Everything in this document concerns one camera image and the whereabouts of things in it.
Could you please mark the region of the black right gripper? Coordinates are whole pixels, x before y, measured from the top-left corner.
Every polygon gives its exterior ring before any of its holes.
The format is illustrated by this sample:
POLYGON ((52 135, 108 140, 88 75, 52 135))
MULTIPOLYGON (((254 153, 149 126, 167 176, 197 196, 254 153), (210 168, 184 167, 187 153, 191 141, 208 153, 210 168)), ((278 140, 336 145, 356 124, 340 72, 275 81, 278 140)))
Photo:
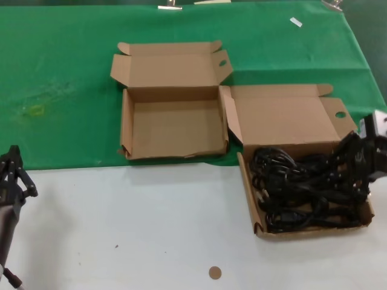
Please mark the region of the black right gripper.
POLYGON ((386 137, 360 138, 356 131, 351 131, 333 150, 335 164, 348 160, 354 194, 368 196, 369 183, 386 177, 386 137))

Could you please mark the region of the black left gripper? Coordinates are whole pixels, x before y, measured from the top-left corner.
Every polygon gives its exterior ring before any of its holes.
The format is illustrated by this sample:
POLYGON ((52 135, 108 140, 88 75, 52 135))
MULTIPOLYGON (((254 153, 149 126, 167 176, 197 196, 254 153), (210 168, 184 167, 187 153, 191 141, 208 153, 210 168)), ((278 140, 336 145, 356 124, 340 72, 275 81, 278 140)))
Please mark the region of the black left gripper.
POLYGON ((1 206, 25 204, 24 197, 37 197, 37 188, 28 173, 23 168, 20 148, 10 147, 9 152, 0 157, 1 206))

